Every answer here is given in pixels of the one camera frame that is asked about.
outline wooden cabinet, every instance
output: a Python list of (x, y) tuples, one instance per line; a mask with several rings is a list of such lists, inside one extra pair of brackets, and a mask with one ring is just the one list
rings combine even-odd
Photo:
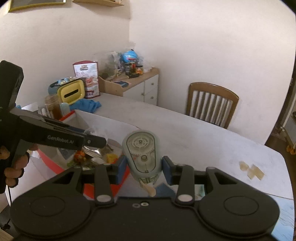
[(133, 88), (125, 91), (123, 93), (123, 97), (133, 99), (136, 101), (144, 102), (144, 94), (143, 94), (144, 88), (145, 88), (145, 83), (142, 82), (142, 83), (134, 86)]
[(152, 105), (157, 105), (157, 88), (154, 88), (148, 94), (145, 94), (144, 102)]
[[(125, 75), (115, 78), (112, 82), (100, 78), (100, 91), (157, 105), (158, 77), (159, 70), (153, 68), (151, 72), (133, 79), (129, 79)], [(120, 80), (128, 82), (129, 86), (122, 88), (119, 84), (114, 83)]]

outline chair backrest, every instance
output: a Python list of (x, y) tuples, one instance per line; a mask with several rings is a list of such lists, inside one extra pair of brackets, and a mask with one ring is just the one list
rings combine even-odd
[(234, 92), (222, 86), (205, 82), (191, 83), (186, 115), (227, 129), (238, 101), (239, 97)]

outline finger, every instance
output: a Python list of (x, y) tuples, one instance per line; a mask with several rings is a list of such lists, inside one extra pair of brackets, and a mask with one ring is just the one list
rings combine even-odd
[(6, 178), (5, 182), (6, 182), (6, 185), (9, 187), (14, 187), (17, 183), (16, 179), (10, 178), (10, 177)]
[(38, 145), (37, 144), (33, 144), (29, 150), (38, 150)]
[(4, 175), (6, 177), (18, 178), (22, 174), (22, 169), (14, 169), (12, 167), (5, 168)]
[(10, 152), (6, 149), (5, 146), (0, 147), (0, 159), (7, 159), (9, 158)]
[(15, 169), (22, 169), (25, 168), (28, 165), (28, 156), (27, 155), (23, 155), (21, 156), (14, 164), (14, 168)]

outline human hand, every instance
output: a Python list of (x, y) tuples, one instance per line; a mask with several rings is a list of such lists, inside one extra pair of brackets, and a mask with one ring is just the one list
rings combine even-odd
[[(33, 144), (29, 150), (38, 150), (37, 144)], [(5, 146), (0, 147), (0, 159), (7, 159), (10, 152)], [(24, 168), (29, 162), (29, 154), (21, 156), (14, 164), (13, 167), (5, 168), (4, 175), (6, 176), (6, 185), (9, 187), (15, 187), (18, 184), (18, 178), (22, 177), (24, 174)]]

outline table surface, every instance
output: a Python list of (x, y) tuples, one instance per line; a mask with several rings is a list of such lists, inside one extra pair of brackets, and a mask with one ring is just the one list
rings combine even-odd
[[(96, 115), (154, 132), (160, 140), (161, 155), (169, 156), (173, 162), (192, 165), (196, 170), (214, 166), (271, 194), (281, 213), (273, 235), (280, 241), (292, 241), (293, 194), (281, 154), (234, 132), (157, 106), (105, 93), (94, 100), (102, 104)], [(250, 180), (247, 173), (240, 170), (240, 161), (258, 166), (265, 173), (263, 179)], [(38, 158), (32, 158), (19, 185), (11, 189), (12, 200), (54, 175), (45, 167)], [(119, 194), (128, 194), (124, 190), (129, 188), (130, 182), (134, 182), (132, 177), (125, 181)]]

